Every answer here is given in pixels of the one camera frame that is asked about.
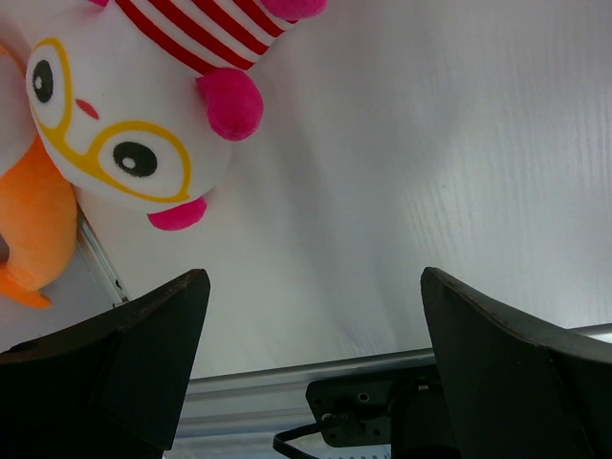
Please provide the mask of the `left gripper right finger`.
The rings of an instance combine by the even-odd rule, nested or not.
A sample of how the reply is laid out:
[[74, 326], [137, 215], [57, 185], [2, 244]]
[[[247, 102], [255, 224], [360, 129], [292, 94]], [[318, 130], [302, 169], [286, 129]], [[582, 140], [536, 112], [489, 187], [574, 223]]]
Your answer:
[[433, 353], [464, 458], [608, 458], [611, 346], [421, 275]]

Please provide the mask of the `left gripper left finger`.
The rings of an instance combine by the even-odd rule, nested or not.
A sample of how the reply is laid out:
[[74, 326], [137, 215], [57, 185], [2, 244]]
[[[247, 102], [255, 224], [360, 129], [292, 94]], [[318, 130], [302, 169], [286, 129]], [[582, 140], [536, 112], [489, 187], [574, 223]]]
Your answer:
[[161, 458], [208, 307], [206, 271], [1, 355], [4, 458]]

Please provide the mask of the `pink panda plush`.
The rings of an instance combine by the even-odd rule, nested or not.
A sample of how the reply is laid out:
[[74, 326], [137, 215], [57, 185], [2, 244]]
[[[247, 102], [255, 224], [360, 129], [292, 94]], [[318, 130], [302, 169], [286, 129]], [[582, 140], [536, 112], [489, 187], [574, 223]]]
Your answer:
[[323, 1], [89, 1], [60, 12], [27, 62], [33, 117], [73, 185], [198, 223], [264, 100], [250, 68]]

